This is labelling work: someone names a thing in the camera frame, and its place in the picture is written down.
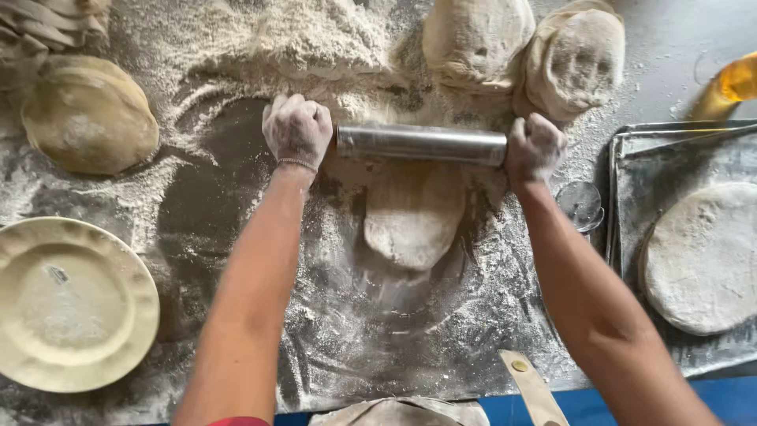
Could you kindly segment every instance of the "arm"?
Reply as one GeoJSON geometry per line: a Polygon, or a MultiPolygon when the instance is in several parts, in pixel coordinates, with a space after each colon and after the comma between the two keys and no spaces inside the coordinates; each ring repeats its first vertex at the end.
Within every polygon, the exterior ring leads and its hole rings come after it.
{"type": "Polygon", "coordinates": [[[299,95],[278,96],[263,113],[263,132],[279,166],[229,257],[174,425],[235,416],[273,424],[284,310],[307,191],[331,139],[329,110],[299,95]]]}
{"type": "Polygon", "coordinates": [[[565,135],[538,114],[518,119],[508,175],[531,237],[544,303],[571,356],[620,424],[719,424],[670,359],[633,293],[575,231],[545,184],[565,135]]]}

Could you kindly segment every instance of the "cloth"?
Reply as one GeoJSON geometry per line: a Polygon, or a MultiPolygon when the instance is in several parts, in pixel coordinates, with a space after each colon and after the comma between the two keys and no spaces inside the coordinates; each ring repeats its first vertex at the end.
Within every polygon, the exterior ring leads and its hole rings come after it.
{"type": "Polygon", "coordinates": [[[314,415],[309,426],[489,426],[478,403],[447,403],[431,398],[384,398],[314,415]]]}
{"type": "Polygon", "coordinates": [[[266,421],[257,417],[232,417],[216,421],[208,426],[270,426],[266,421]]]}

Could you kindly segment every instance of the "blue surface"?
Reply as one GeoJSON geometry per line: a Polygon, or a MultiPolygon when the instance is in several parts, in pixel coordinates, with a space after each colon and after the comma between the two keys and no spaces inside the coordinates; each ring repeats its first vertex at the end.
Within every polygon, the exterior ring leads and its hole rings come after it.
{"type": "MultiPolygon", "coordinates": [[[[737,377],[691,382],[694,390],[725,424],[757,425],[757,377],[737,377]]],[[[595,389],[555,392],[571,426],[617,424],[595,389]]],[[[531,418],[520,395],[495,396],[478,400],[492,426],[531,426],[531,418]]],[[[304,426],[309,415],[277,415],[274,426],[304,426]]]]}

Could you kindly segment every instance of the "plate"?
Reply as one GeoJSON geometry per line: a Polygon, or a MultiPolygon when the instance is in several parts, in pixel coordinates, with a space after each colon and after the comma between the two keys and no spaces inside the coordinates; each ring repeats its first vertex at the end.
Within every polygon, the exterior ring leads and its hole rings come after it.
{"type": "Polygon", "coordinates": [[[51,392],[103,387],[145,357],[159,317],[150,272],[113,234],[66,218],[0,230],[0,374],[51,392]]]}

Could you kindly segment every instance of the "red sleeve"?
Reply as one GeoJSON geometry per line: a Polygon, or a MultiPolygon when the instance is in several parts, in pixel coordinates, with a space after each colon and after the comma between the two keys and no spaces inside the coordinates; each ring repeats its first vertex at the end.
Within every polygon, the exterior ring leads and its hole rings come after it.
{"type": "Polygon", "coordinates": [[[211,423],[208,426],[270,426],[257,417],[232,417],[211,423]]]}

